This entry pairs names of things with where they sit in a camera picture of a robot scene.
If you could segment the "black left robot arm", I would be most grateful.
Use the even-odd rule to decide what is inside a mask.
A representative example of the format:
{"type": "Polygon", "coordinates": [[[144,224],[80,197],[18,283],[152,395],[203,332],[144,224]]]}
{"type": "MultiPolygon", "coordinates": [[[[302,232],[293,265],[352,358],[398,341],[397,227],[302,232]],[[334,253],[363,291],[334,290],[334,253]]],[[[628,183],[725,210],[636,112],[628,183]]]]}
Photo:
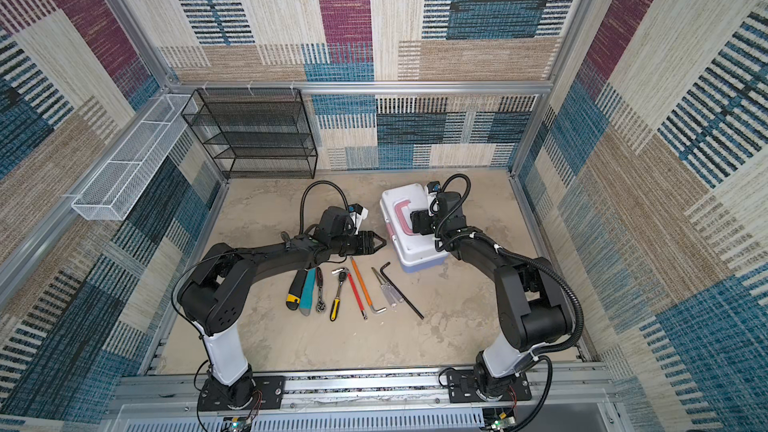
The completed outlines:
{"type": "Polygon", "coordinates": [[[243,353],[237,326],[251,286],[278,274],[307,272],[334,255],[375,254],[387,240],[360,228],[364,211],[351,204],[337,184],[317,180],[302,195],[297,235],[255,248],[218,243],[187,272],[176,295],[179,314],[201,335],[210,365],[206,385],[223,395],[227,407],[242,409],[255,393],[252,367],[243,353]],[[342,205],[328,207],[318,223],[308,226],[304,214],[307,197],[322,185],[335,189],[342,205]]]}

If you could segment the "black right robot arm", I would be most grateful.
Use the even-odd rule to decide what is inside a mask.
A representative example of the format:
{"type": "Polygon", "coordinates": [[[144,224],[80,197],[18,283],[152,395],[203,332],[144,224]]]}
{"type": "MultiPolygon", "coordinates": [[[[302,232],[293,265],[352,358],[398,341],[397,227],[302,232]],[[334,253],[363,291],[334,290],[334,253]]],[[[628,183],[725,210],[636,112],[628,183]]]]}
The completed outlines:
{"type": "Polygon", "coordinates": [[[425,186],[427,207],[411,213],[415,233],[434,238],[435,249],[466,262],[494,284],[500,333],[481,351],[473,369],[478,395],[495,401],[544,356],[569,349],[585,326],[573,288],[543,257],[501,246],[468,224],[463,205],[471,180],[463,173],[425,186]]]}

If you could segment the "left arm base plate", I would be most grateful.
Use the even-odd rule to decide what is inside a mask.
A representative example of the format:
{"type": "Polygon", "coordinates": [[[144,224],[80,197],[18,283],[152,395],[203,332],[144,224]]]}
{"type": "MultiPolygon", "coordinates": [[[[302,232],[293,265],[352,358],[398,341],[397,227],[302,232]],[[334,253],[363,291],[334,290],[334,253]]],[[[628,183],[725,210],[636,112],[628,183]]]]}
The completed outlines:
{"type": "Polygon", "coordinates": [[[227,386],[209,377],[198,397],[197,410],[242,413],[277,410],[282,404],[285,383],[285,376],[246,376],[227,386]]]}

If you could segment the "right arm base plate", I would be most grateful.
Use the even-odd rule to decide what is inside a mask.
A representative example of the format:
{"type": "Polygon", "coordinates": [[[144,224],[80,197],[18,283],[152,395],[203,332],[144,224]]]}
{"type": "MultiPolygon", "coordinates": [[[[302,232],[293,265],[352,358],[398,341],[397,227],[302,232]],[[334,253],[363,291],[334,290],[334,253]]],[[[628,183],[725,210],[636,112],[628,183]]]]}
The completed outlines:
{"type": "Polygon", "coordinates": [[[438,384],[448,391],[451,403],[530,401],[532,392],[525,375],[495,378],[484,372],[443,369],[438,384]]]}

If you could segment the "yellow black handle ratchet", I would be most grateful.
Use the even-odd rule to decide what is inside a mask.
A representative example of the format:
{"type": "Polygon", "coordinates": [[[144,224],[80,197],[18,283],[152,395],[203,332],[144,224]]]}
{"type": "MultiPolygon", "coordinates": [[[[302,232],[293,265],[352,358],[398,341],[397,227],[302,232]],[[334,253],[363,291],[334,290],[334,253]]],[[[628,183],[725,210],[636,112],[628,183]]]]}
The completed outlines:
{"type": "Polygon", "coordinates": [[[337,290],[336,290],[336,294],[334,296],[334,300],[333,300],[332,307],[331,307],[331,312],[330,312],[330,321],[331,322],[335,322],[337,320],[337,318],[338,318],[338,315],[339,315],[339,308],[340,308],[340,303],[341,303],[341,294],[342,294],[342,290],[343,290],[343,285],[344,285],[344,283],[346,282],[346,280],[348,278],[349,270],[346,267],[342,267],[342,268],[338,268],[338,269],[334,270],[332,272],[332,274],[334,276],[336,276],[337,279],[338,279],[337,290]]]}

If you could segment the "white and blue toolbox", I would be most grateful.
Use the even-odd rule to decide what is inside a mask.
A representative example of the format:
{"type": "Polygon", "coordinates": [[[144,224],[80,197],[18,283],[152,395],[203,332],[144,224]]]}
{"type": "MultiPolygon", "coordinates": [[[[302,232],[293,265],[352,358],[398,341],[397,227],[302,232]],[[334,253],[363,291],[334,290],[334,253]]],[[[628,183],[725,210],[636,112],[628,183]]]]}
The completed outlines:
{"type": "Polygon", "coordinates": [[[381,195],[379,204],[388,235],[406,273],[442,265],[449,256],[436,250],[433,235],[422,235],[412,225],[411,213],[426,211],[428,199],[426,187],[418,183],[388,189],[381,195]]]}

